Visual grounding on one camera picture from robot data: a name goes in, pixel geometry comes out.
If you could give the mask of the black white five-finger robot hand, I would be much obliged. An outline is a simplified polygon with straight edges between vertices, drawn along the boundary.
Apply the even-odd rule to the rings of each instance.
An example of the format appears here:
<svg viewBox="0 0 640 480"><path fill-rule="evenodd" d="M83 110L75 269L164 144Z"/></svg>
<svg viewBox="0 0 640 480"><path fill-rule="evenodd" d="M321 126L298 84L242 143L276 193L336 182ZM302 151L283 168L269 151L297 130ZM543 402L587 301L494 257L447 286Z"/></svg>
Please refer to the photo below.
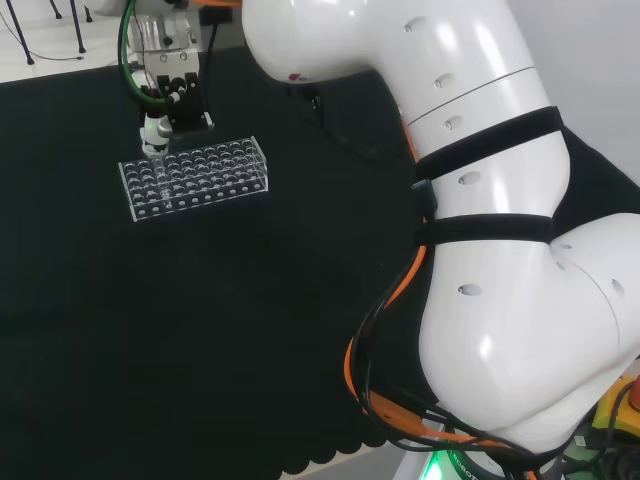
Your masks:
<svg viewBox="0 0 640 480"><path fill-rule="evenodd" d="M134 74L134 81L152 97L139 108L145 156L165 155L172 140L213 128L196 48L139 52L137 59L141 70Z"/></svg>

